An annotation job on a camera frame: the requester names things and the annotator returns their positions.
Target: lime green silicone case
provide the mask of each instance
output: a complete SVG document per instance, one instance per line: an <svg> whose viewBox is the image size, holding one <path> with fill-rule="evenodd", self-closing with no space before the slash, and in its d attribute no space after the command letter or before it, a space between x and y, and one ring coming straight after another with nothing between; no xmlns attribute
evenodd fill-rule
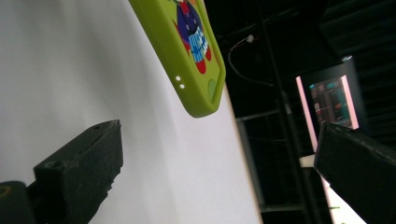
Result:
<svg viewBox="0 0 396 224"><path fill-rule="evenodd" d="M189 114L217 111L225 66L201 0L130 3Z"/></svg>

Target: small hole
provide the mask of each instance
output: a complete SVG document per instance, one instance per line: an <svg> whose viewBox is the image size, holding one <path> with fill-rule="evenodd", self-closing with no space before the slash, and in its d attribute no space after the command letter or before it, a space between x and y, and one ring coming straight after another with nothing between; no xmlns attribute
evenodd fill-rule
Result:
<svg viewBox="0 0 396 224"><path fill-rule="evenodd" d="M58 168L61 167L63 164L60 161L49 161L45 164L47 168Z"/></svg>

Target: black ceiling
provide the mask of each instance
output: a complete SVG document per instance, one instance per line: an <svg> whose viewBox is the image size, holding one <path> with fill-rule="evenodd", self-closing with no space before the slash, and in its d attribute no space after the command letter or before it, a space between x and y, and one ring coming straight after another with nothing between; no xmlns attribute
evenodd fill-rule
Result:
<svg viewBox="0 0 396 224"><path fill-rule="evenodd" d="M358 72L369 135L396 148L395 0L205 0L205 5L226 63L235 116L258 115L244 124L266 205L288 204L290 209L298 207L302 197L296 187L293 155L286 150L285 128L289 127L277 113L277 88L242 79L227 60L230 49L248 35L254 35L254 41L233 50L234 67L245 77L282 86L298 130L300 155L313 151L295 77L339 64L347 55L353 56ZM315 172L305 172L317 178ZM318 181L311 184L318 186ZM315 195L320 204L323 194ZM320 223L328 223L325 210L319 211ZM265 223L282 223L280 218L287 216L282 209L276 211L281 215L264 213ZM290 209L288 216L294 222L285 223L308 223L302 217L298 221L298 209Z"/></svg>

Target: black pole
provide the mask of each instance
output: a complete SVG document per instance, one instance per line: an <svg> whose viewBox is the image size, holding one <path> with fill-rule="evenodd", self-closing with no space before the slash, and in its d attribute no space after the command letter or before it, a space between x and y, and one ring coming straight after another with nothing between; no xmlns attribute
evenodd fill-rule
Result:
<svg viewBox="0 0 396 224"><path fill-rule="evenodd" d="M296 132L288 96L283 90L282 80L276 66L276 59L271 47L266 24L264 22L264 16L262 15L262 6L260 0L255 0L255 2L256 8L258 10L258 27L263 40L262 47L264 48L264 51L266 50L268 52L268 56L271 60L271 69L276 82L275 91L279 104L280 117L283 124L282 128L286 138L288 139L288 153L291 156L291 166L293 168L294 176L296 176L295 180L297 189L300 192L300 199L304 208L305 223L319 224L322 222L318 214L318 209L316 208L315 196L312 193L312 188L310 188L311 186L308 183L308 180L305 178L300 165L300 141Z"/></svg>

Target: cable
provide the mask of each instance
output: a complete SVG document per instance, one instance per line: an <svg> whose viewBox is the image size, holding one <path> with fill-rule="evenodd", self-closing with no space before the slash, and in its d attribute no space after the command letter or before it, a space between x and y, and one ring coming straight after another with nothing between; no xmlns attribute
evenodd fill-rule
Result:
<svg viewBox="0 0 396 224"><path fill-rule="evenodd" d="M258 81L258 80L254 80L251 79L249 77L245 77L244 75L242 75L241 73L239 73L239 71L236 69L236 67L233 65L233 62L231 61L231 53L233 52L233 49L235 49L236 47L238 47L241 43L243 43L244 41L247 41L248 43L253 42L253 35L249 35L248 37L242 39L241 41L239 41L238 43L236 43L231 49L230 52L228 52L228 63L230 64L231 68L233 69L233 71L241 78L243 78L246 81L252 82L252 83L256 83L256 84L262 84L265 86L270 86L273 87L274 84L269 83L269 82L264 82L264 81Z"/></svg>

